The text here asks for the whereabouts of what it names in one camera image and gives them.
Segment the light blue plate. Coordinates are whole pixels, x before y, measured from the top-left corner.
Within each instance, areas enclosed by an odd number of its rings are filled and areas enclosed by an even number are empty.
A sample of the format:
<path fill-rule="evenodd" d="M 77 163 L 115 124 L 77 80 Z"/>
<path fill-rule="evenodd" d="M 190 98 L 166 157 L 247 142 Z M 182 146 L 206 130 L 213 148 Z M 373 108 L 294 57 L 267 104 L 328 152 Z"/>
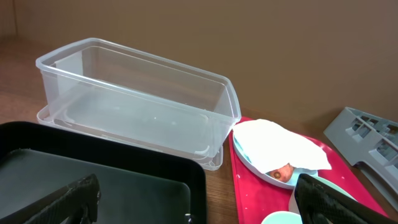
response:
<path fill-rule="evenodd" d="M 270 172 L 268 173 L 260 173 L 252 164 L 249 158 L 243 153 L 243 150 L 237 140 L 235 140 L 234 136 L 232 135 L 230 137 L 230 140 L 233 142 L 233 148 L 234 151 L 237 155 L 237 157 L 240 159 L 240 161 L 248 168 L 254 175 L 259 177 L 260 179 L 264 180 L 265 182 L 268 182 L 269 184 L 275 185 L 276 187 L 280 187 L 283 189 L 290 189 L 293 190 L 296 186 L 297 180 L 299 178 L 300 174 L 308 174 L 312 177 L 318 177 L 318 171 L 317 170 L 308 170 L 308 169 L 302 169 L 302 168 L 295 168 L 293 171 L 293 174 L 288 182 L 281 182 L 273 177 L 270 176 Z"/>

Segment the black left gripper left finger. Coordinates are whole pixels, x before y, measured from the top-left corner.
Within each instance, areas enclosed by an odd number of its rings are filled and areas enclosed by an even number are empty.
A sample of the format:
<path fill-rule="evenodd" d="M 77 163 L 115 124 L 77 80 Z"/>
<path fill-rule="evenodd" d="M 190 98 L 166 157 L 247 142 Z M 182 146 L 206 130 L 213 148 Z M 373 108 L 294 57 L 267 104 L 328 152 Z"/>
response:
<path fill-rule="evenodd" d="M 100 183 L 90 174 L 1 218 L 1 224 L 94 223 L 100 198 Z"/>

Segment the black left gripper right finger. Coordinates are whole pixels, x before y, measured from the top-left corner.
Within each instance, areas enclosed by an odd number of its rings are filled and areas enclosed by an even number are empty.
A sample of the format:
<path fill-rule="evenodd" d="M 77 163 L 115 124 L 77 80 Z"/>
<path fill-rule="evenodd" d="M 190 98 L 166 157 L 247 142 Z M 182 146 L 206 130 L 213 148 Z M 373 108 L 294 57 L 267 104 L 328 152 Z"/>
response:
<path fill-rule="evenodd" d="M 300 174 L 294 198 L 303 224 L 397 224 L 307 174 Z"/>

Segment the light blue bowl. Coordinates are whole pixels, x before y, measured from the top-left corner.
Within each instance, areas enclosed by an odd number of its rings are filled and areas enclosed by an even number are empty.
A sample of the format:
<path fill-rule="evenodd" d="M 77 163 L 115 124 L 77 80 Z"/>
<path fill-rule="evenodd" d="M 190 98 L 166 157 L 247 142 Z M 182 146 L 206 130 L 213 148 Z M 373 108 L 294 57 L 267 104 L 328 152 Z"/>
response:
<path fill-rule="evenodd" d="M 302 218 L 299 214 L 288 212 L 288 211 L 278 211 L 269 214 L 263 219 L 261 224 L 302 224 Z"/>

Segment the orange carrot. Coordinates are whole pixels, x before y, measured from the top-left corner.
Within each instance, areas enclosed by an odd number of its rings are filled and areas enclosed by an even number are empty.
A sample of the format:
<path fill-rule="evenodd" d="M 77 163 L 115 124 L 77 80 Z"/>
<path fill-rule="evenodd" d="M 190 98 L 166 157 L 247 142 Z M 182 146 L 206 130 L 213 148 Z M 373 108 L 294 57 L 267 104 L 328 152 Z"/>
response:
<path fill-rule="evenodd" d="M 290 164 L 286 164 L 279 169 L 271 171 L 270 176 L 278 181 L 288 182 L 294 173 L 294 169 L 295 167 Z"/>

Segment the white paper napkin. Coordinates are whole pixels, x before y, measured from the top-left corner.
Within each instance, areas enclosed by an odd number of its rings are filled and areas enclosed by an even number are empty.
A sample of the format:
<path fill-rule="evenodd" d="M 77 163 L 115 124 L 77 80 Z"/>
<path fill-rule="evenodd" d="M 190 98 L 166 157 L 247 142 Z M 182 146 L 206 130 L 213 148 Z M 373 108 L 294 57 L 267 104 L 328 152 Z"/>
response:
<path fill-rule="evenodd" d="M 308 170 L 330 170 L 326 153 L 312 141 L 266 119 L 239 123 L 233 136 L 251 164 L 261 173 L 290 164 Z"/>

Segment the mint green bowl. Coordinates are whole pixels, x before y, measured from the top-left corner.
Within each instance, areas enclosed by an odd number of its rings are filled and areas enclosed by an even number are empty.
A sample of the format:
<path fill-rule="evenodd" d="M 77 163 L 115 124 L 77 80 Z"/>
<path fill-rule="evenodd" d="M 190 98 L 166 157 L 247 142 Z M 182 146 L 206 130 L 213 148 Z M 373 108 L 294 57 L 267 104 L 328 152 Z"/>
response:
<path fill-rule="evenodd" d="M 342 193 L 343 195 L 355 200 L 355 198 L 352 197 L 348 192 L 346 192 L 345 190 L 343 190 L 341 187 L 334 184 L 333 182 L 330 182 L 329 180 L 326 180 L 326 179 L 324 179 L 322 177 L 318 177 L 318 176 L 314 176 L 314 178 L 319 180 L 323 184 L 326 184 L 327 186 L 333 188 L 334 190 L 337 190 L 339 193 Z M 299 208 L 297 206 L 297 203 L 296 203 L 296 200 L 294 197 L 294 192 L 292 192 L 292 195 L 290 196 L 290 199 L 289 199 L 289 211 L 296 213 L 296 214 L 300 214 Z"/>

